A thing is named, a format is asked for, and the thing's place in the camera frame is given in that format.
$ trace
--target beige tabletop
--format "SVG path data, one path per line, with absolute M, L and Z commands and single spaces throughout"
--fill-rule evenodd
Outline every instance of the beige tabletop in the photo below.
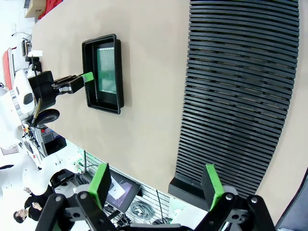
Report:
M 308 2 L 300 1 L 308 9 Z M 301 14 L 301 37 L 308 18 Z M 115 33 L 122 43 L 125 106 L 120 115 L 87 107 L 84 89 L 53 107 L 56 132 L 128 175 L 167 192 L 174 176 L 184 97 L 188 0 L 65 0 L 33 30 L 43 70 L 55 79 L 81 74 L 81 43 Z M 308 166 L 307 42 L 301 39 L 291 107 L 270 167 L 257 191 L 274 222 Z

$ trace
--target black plastic bin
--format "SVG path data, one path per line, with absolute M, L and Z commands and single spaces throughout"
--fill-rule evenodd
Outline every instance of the black plastic bin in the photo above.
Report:
M 85 83 L 88 107 L 120 114 L 124 106 L 121 41 L 110 34 L 82 43 L 83 72 L 94 80 Z

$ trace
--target red object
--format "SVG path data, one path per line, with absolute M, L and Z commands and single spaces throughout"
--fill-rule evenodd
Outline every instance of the red object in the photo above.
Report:
M 62 2 L 62 0 L 46 0 L 46 8 L 45 12 L 42 13 L 38 19 L 41 19 L 44 17 L 49 11 L 51 11 L 53 8 L 55 8 L 57 5 L 59 5 Z
M 12 90 L 10 65 L 9 65 L 9 53 L 8 53 L 8 51 L 6 51 L 3 54 L 2 60 L 3 60 L 3 71 L 4 71 L 5 86 L 9 90 Z

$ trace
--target person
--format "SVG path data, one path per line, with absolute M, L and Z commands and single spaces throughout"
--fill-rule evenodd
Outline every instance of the person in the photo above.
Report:
M 50 186 L 48 186 L 46 192 L 40 196 L 34 195 L 28 188 L 24 190 L 31 196 L 26 200 L 25 208 L 14 212 L 13 215 L 14 219 L 20 224 L 23 223 L 27 217 L 38 221 L 48 197 L 53 194 Z

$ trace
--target black slat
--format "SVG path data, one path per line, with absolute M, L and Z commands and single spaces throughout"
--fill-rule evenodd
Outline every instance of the black slat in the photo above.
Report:
M 292 97 L 298 17 L 297 1 L 191 1 L 177 184 L 200 191 L 214 164 L 223 184 L 256 192 Z

